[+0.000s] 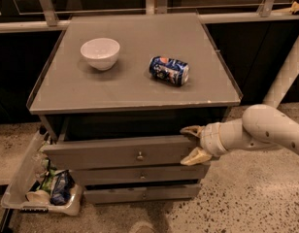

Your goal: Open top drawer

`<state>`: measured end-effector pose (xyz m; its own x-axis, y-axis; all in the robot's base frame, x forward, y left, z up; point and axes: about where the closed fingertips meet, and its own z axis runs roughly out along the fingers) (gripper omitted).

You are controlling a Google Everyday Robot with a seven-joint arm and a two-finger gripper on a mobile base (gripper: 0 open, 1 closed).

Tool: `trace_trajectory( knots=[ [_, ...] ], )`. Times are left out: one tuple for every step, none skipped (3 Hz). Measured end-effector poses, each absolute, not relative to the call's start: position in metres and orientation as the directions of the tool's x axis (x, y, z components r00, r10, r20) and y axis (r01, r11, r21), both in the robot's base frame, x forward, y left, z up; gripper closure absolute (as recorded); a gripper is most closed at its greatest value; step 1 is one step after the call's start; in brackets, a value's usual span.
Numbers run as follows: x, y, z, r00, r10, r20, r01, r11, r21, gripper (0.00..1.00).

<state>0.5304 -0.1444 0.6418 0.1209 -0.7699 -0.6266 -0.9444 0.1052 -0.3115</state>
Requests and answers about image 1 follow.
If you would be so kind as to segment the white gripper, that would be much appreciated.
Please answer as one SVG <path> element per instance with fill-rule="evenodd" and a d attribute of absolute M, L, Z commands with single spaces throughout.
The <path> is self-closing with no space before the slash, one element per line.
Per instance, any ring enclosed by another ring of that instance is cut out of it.
<path fill-rule="evenodd" d="M 220 138 L 221 123 L 208 125 L 192 125 L 184 127 L 180 132 L 200 138 L 200 147 L 196 147 L 188 156 L 181 160 L 181 165 L 192 166 L 209 161 L 213 156 L 219 157 L 228 153 Z"/>

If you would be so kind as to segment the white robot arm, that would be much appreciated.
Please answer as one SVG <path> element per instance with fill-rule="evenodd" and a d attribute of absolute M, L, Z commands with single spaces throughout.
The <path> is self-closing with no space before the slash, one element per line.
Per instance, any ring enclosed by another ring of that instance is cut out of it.
<path fill-rule="evenodd" d="M 181 130 L 200 141 L 181 164 L 191 166 L 233 150 L 263 150 L 274 146 L 299 155 L 299 123 L 278 110 L 298 75 L 299 36 L 262 103 L 248 107 L 238 119 L 187 126 Z"/>

